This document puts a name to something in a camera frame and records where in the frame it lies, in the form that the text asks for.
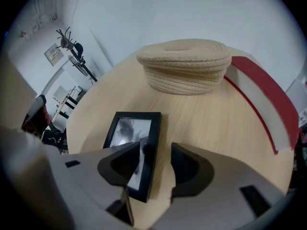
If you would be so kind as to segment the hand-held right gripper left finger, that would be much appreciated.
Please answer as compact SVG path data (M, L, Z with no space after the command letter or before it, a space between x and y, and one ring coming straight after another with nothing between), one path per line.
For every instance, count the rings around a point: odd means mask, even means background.
M63 156L63 193L75 230L131 230L128 182L139 164L138 142Z

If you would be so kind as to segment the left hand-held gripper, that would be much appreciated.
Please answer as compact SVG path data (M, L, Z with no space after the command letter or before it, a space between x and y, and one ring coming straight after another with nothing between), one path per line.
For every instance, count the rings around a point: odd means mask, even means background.
M0 227L70 230L44 144L22 130L35 93L6 54L0 56Z

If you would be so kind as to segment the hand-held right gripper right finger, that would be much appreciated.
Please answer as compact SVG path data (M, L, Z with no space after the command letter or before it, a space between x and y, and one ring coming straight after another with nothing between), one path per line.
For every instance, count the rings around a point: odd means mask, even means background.
M246 163L205 149L172 143L171 165L176 185L155 230L264 230L293 198Z

